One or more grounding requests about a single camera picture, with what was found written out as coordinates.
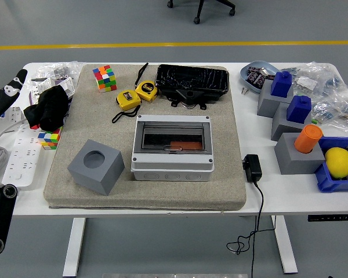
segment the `yellow tape measure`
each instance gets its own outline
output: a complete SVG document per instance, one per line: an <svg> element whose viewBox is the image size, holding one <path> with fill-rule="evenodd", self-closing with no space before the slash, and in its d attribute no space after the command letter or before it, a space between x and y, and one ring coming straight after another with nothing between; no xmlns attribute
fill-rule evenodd
<svg viewBox="0 0 348 278"><path fill-rule="evenodd" d="M155 100L158 90L153 81L146 80L141 82L135 89L140 98L151 103Z"/></svg>
<svg viewBox="0 0 348 278"><path fill-rule="evenodd" d="M117 95L116 102L123 111L127 111L134 107L137 107L140 104L141 100L135 91L126 90L120 92L120 94Z"/></svg>

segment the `gray block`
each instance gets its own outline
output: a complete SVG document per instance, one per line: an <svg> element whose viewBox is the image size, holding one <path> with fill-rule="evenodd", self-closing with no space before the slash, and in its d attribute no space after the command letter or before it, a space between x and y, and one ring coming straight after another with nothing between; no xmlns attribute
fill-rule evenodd
<svg viewBox="0 0 348 278"><path fill-rule="evenodd" d="M289 104L280 103L272 120L271 140L278 141L282 133L301 132L304 126L311 123L311 116L308 115L304 123L296 123L287 120L287 109Z"/></svg>
<svg viewBox="0 0 348 278"><path fill-rule="evenodd" d="M283 133L274 147L281 175L313 174L325 162L319 144L310 153L298 152L294 142L300 133Z"/></svg>
<svg viewBox="0 0 348 278"><path fill-rule="evenodd" d="M77 184L106 196L124 168L119 150L90 139L67 167Z"/></svg>
<svg viewBox="0 0 348 278"><path fill-rule="evenodd" d="M273 118L280 103L290 103L294 97L293 86L290 87L287 97L271 96L272 80L266 80L262 87L262 91L259 94L258 110L256 114L258 116L264 116Z"/></svg>

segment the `orange cylinder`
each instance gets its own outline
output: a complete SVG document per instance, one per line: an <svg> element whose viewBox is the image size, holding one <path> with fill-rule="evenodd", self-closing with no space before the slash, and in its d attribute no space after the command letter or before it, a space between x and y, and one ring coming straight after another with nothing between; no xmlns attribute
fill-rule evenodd
<svg viewBox="0 0 348 278"><path fill-rule="evenodd" d="M295 140L294 147L298 152L310 153L322 135L322 130L318 126L307 125Z"/></svg>

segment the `lemon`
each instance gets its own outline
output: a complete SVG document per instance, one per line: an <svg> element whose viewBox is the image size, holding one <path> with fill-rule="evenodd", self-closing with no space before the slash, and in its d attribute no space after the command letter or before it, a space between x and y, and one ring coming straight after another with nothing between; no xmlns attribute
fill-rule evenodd
<svg viewBox="0 0 348 278"><path fill-rule="evenodd" d="M334 147L325 154L327 168L333 178L344 178L348 175L348 151Z"/></svg>

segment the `power adapter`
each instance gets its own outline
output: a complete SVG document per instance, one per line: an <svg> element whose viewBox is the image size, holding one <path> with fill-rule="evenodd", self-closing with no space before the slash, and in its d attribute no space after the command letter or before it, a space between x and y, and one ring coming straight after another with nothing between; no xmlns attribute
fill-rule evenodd
<svg viewBox="0 0 348 278"><path fill-rule="evenodd" d="M242 161L242 167L245 170L248 182L257 182L262 177L262 168L260 168L258 155L246 155Z"/></svg>

